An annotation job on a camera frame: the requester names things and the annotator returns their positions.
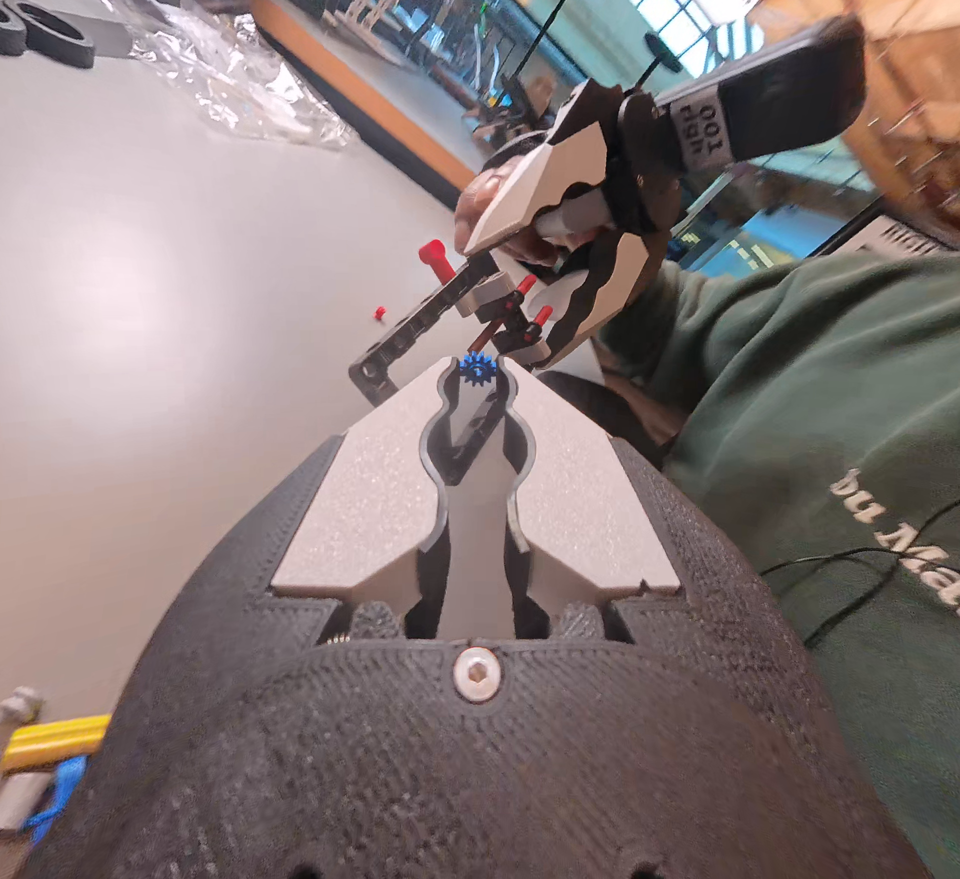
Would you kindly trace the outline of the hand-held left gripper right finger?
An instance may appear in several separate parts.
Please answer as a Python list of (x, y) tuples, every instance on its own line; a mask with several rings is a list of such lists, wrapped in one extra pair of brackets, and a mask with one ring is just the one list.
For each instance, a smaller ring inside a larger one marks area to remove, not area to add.
[(549, 629), (571, 605), (676, 597), (671, 549), (605, 429), (527, 372), (498, 361), (506, 499), (504, 566), (513, 625)]

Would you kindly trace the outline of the pile of small lego pieces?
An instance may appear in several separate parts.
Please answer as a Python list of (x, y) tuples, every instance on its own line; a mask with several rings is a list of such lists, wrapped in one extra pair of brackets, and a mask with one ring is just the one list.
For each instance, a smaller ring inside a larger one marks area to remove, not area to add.
[(1, 700), (2, 852), (40, 843), (66, 810), (99, 752), (110, 713), (66, 719), (42, 717), (44, 696), (20, 685)]

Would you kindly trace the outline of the person's right hand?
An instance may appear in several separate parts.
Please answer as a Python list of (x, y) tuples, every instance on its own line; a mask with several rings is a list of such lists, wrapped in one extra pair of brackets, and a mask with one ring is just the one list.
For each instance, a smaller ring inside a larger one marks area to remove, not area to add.
[[(462, 191), (454, 211), (453, 245), (456, 253), (465, 255), (476, 225), (522, 159), (522, 156), (513, 156), (498, 167), (482, 171)], [(557, 246), (533, 229), (513, 234), (498, 249), (522, 264), (545, 269), (553, 269), (563, 257)]]

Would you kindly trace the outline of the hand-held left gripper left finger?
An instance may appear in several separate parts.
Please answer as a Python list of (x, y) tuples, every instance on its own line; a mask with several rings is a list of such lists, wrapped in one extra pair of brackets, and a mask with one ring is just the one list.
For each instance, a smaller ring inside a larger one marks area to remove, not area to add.
[(348, 428), (270, 581), (280, 597), (385, 604), (436, 633), (450, 573), (449, 497), (428, 439), (450, 411), (452, 357)]

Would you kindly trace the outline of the black lego frame assembly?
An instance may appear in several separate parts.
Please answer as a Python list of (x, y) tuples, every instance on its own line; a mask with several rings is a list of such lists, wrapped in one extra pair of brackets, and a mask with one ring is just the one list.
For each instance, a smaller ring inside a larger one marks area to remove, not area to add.
[[(454, 269), (444, 244), (439, 240), (422, 246), (418, 257), (438, 278), (439, 289), (425, 298), (348, 369), (350, 381), (373, 407), (381, 406), (399, 391), (390, 378), (391, 366), (452, 309), (466, 318), (474, 316), (483, 326), (482, 331), (492, 321), (503, 318), (501, 330), (487, 345), (495, 348), (502, 357), (527, 351), (529, 356), (521, 357), (518, 362), (532, 365), (548, 353), (542, 339), (552, 309), (539, 308), (536, 315), (524, 312), (524, 303), (538, 282), (536, 275), (526, 275), (515, 284), (508, 273), (498, 269), (491, 253), (484, 253), (477, 261)], [(483, 353), (497, 362), (496, 377), (486, 385), (473, 385), (484, 390), (484, 398), (460, 436), (456, 439), (452, 437), (450, 417), (459, 404), (462, 386), (471, 386), (462, 381), (459, 375), (459, 362), (470, 351), (470, 346), (462, 357), (458, 357), (453, 372), (441, 386), (440, 394), (446, 402), (447, 412), (439, 425), (428, 432), (426, 440), (431, 462), (449, 487), (459, 485), (468, 474), (497, 428), (506, 407), (506, 381), (501, 375), (498, 360), (484, 349)]]

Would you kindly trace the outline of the person's right forearm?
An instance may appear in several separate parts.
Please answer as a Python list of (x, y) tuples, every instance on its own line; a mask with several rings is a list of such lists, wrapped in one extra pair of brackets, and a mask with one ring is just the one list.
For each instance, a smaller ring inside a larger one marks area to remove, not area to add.
[(668, 262), (601, 333), (684, 422), (665, 472), (691, 500), (821, 487), (958, 489), (958, 255), (834, 254), (706, 278)]

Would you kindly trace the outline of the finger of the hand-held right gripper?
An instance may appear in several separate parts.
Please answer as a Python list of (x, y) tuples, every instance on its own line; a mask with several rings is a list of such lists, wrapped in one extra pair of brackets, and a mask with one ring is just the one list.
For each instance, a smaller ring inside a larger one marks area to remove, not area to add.
[(619, 315), (652, 283), (665, 259), (669, 231), (644, 236), (619, 230), (587, 230), (546, 237), (553, 258), (546, 265), (580, 265), (552, 281), (539, 294), (540, 308), (551, 308), (542, 343), (550, 369)]
[(560, 239), (615, 225), (603, 191), (623, 99), (619, 85), (587, 80), (559, 109), (543, 142), (520, 157), (463, 244), (474, 257), (533, 230)]

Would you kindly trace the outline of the empty clear plastic wrap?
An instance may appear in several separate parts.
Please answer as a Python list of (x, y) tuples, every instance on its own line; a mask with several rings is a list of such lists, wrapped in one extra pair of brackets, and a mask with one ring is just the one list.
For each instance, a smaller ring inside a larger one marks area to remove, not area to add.
[(195, 0), (117, 0), (129, 57), (186, 96), (219, 129), (256, 141), (342, 150), (354, 129), (260, 37), (250, 13)]

